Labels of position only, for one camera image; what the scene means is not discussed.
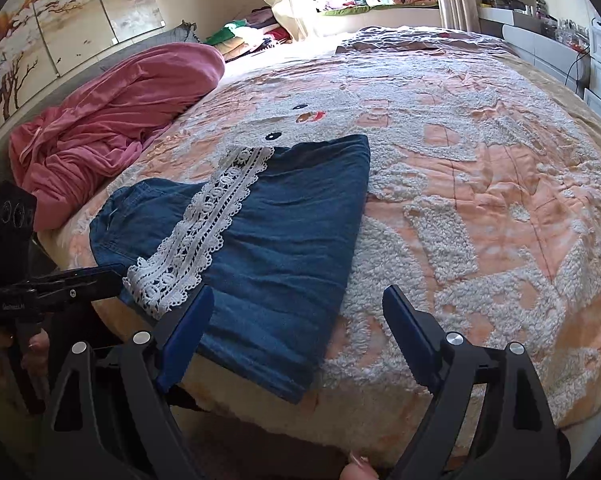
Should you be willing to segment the left hand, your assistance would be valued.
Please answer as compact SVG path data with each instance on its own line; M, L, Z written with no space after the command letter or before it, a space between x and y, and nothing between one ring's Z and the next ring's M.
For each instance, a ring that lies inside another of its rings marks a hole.
M48 374L50 339L45 330L39 330L31 336L23 353L20 367L26 370L31 378L46 377Z

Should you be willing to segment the right hand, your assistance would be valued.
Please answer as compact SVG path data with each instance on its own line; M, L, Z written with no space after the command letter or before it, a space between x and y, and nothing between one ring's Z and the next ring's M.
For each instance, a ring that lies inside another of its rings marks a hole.
M355 452L348 455L348 464L343 467L339 480L378 480L378 474L369 461Z

